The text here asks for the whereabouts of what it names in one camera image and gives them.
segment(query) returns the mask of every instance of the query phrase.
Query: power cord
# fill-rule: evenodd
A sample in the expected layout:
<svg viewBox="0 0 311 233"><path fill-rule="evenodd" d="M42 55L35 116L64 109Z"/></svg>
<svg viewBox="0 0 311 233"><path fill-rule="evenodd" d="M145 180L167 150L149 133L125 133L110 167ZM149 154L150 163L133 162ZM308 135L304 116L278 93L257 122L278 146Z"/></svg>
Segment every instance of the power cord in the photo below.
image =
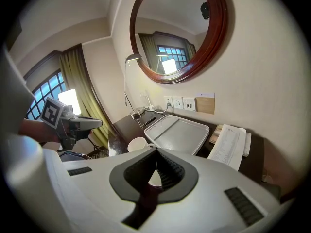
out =
<svg viewBox="0 0 311 233"><path fill-rule="evenodd" d="M167 109L169 108L169 106L172 107L172 106L171 106L171 103L168 102L168 103L166 104L166 109L165 109L165 111L155 111L155 110L148 110L148 109L145 109L145 110L146 110L146 111L151 111L151 112L155 112L155 113L161 114L161 113L166 112Z"/></svg>

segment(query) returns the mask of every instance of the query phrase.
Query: lamp head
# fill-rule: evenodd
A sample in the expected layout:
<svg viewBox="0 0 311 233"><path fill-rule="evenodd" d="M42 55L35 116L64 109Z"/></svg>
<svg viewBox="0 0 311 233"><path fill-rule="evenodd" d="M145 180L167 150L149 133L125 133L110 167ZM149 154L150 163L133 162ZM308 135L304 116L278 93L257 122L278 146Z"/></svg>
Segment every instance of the lamp head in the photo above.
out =
<svg viewBox="0 0 311 233"><path fill-rule="evenodd" d="M128 56L125 61L131 61L131 60L137 60L140 59L141 55L139 55L138 53L133 53L130 56Z"/></svg>

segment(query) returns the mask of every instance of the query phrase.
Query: dark wooden desk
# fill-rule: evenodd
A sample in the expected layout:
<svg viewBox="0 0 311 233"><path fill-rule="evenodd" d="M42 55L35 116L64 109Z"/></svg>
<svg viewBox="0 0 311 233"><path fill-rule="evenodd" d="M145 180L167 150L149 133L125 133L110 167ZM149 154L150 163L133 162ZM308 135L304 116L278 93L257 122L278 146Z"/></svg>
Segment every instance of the dark wooden desk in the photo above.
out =
<svg viewBox="0 0 311 233"><path fill-rule="evenodd" d="M144 130L148 128L150 125L155 123L158 119L163 117L161 114L146 112L143 118L140 121L148 121L152 116L156 117L152 123L148 124L143 129L139 126L139 124L134 121L129 115L122 118L118 122L114 123L114 126L119 131L120 136L113 136L109 134L108 142L109 148L112 148L117 152L117 154L127 153L127 145L136 137L144 137L148 143L151 143L150 140L145 136ZM207 158L212 151L214 144L209 142L211 135L216 129L217 125L195 120L192 118L188 118L185 116L175 115L178 117L182 117L194 122L202 123L204 125L209 126L209 135L204 145L196 154L197 156ZM239 172L252 179L253 181L260 183L263 172L263 162L264 162L264 141L260 136L256 136L252 134L251 148L249 155L245 158L243 157L241 161L241 165L239 168Z"/></svg>

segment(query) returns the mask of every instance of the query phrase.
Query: wall plate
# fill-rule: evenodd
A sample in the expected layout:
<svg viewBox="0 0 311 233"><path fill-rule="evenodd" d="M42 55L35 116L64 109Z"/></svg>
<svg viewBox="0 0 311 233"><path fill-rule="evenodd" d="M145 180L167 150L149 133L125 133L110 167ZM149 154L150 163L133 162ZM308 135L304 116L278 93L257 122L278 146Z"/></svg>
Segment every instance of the wall plate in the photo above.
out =
<svg viewBox="0 0 311 233"><path fill-rule="evenodd" d="M165 100L165 107L166 107L167 103L170 103L171 107L174 106L172 97L164 96L164 100Z"/></svg>
<svg viewBox="0 0 311 233"><path fill-rule="evenodd" d="M185 110L196 111L195 98L183 98Z"/></svg>
<svg viewBox="0 0 311 233"><path fill-rule="evenodd" d="M184 103L182 97L173 97L173 105L174 108L184 109Z"/></svg>

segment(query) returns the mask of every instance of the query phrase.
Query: person's arm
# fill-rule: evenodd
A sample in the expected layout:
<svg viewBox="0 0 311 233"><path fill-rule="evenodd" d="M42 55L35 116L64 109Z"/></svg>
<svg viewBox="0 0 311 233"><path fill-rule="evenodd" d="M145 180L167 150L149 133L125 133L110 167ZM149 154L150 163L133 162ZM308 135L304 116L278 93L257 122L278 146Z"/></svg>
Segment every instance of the person's arm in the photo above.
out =
<svg viewBox="0 0 311 233"><path fill-rule="evenodd" d="M29 136L37 142L60 142L56 131L40 121L24 119L18 134Z"/></svg>

